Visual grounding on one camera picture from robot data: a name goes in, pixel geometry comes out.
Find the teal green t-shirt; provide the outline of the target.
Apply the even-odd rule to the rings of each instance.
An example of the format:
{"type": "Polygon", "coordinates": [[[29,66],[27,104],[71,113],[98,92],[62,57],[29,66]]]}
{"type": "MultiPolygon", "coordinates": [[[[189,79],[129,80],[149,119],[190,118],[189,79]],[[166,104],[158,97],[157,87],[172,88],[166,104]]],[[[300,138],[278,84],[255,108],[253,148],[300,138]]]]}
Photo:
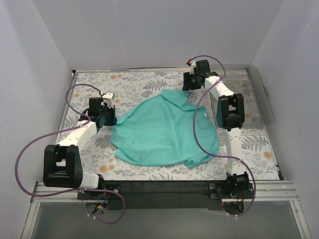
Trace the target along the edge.
{"type": "Polygon", "coordinates": [[[182,163],[192,169],[219,152],[206,108],[190,103],[180,90],[164,89],[118,117],[110,141],[118,159],[138,166],[182,163]]]}

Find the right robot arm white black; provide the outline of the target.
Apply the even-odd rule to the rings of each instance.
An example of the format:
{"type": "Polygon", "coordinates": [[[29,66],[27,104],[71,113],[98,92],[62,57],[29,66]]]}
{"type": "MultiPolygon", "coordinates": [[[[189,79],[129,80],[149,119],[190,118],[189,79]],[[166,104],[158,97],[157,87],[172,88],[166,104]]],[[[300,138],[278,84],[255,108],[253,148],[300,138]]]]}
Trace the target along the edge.
{"type": "Polygon", "coordinates": [[[228,195],[237,198],[249,189],[249,174],[243,162],[241,147],[241,129],[245,121],[244,97],[234,93],[222,82],[224,76],[210,70],[207,60],[194,61],[189,59],[188,72],[183,74],[183,91],[197,90],[202,87],[206,94],[211,94],[217,100],[216,119],[222,129],[226,143],[227,159],[226,179],[208,186],[212,198],[228,195]]]}

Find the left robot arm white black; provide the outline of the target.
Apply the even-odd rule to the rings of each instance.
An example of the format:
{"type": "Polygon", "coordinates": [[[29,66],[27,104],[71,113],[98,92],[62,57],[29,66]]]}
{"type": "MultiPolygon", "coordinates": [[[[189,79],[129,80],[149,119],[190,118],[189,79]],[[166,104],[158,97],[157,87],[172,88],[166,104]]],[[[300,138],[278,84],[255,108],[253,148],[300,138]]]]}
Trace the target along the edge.
{"type": "Polygon", "coordinates": [[[113,93],[89,99],[89,107],[66,138],[44,150],[43,182],[46,187],[89,189],[95,199],[105,196],[98,174],[84,172],[80,152],[103,126],[117,123],[113,93]]]}

